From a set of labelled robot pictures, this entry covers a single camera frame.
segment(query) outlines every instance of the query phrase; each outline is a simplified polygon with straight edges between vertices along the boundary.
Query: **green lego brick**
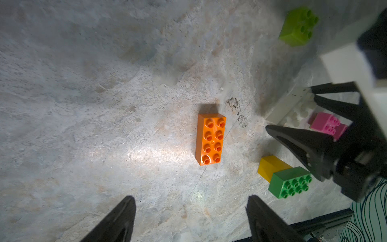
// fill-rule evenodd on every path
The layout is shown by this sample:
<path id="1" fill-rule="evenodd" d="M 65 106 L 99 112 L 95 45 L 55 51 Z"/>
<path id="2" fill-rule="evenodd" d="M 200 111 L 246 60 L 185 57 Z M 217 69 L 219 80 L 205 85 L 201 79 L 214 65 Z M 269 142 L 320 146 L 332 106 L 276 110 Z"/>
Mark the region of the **green lego brick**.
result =
<path id="1" fill-rule="evenodd" d="M 313 35 L 313 27 L 319 18 L 308 8 L 294 9 L 286 16 L 279 39 L 290 46 L 305 45 Z"/>
<path id="2" fill-rule="evenodd" d="M 302 167 L 294 167 L 273 173 L 269 191 L 278 198 L 287 198 L 296 193 L 307 191 L 308 184 L 312 181 L 312 175 Z"/>

